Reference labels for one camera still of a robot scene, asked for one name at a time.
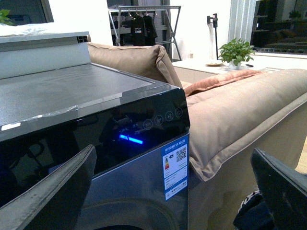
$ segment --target qr code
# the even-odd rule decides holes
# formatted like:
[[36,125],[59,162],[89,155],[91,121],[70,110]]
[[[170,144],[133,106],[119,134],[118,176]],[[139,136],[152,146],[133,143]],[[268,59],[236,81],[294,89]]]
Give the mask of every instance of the qr code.
[[177,151],[177,162],[187,157],[187,147]]

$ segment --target washing machine control panel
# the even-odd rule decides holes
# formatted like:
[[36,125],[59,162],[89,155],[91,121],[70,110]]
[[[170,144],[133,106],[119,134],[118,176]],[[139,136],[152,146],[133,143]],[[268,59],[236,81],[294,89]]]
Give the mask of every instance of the washing machine control panel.
[[98,176],[188,130],[184,92],[172,89],[0,142],[0,169],[6,172],[0,206],[89,144],[96,148]]

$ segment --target beige sofa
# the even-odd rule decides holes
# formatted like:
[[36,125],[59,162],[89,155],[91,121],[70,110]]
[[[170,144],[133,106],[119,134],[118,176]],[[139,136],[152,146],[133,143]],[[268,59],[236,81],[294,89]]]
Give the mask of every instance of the beige sofa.
[[[181,88],[165,49],[89,43],[94,63]],[[261,73],[187,97],[190,118],[189,229],[234,229],[257,184],[250,156],[259,147],[297,166],[307,135],[307,70]]]

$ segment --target blue led light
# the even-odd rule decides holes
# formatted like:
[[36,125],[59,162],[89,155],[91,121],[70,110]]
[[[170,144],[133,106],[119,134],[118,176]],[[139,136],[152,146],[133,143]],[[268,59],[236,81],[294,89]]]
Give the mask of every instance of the blue led light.
[[125,136],[125,135],[122,135],[122,134],[120,134],[120,135],[119,135],[119,138],[122,138],[122,139],[128,140],[128,137],[127,137],[127,136]]
[[130,138],[130,137],[128,137],[129,138],[129,141],[132,141],[132,142],[135,142],[135,143],[138,143],[138,144],[143,144],[143,141],[142,140],[137,140],[137,139],[135,139],[135,138]]
[[119,138],[122,138],[122,139],[125,139],[125,140],[129,140],[129,141],[132,141],[132,142],[134,142],[134,143],[138,143],[138,144],[140,144],[140,145],[143,144],[143,141],[142,141],[142,140],[138,140],[138,139],[136,139],[136,138],[131,138],[131,137],[128,137],[128,136],[123,135],[123,134],[120,134],[120,135],[119,135]]

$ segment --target energy label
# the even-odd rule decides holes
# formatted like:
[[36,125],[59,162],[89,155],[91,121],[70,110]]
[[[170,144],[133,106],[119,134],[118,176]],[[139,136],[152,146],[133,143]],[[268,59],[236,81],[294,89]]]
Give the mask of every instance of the energy label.
[[165,199],[188,186],[188,136],[162,148]]

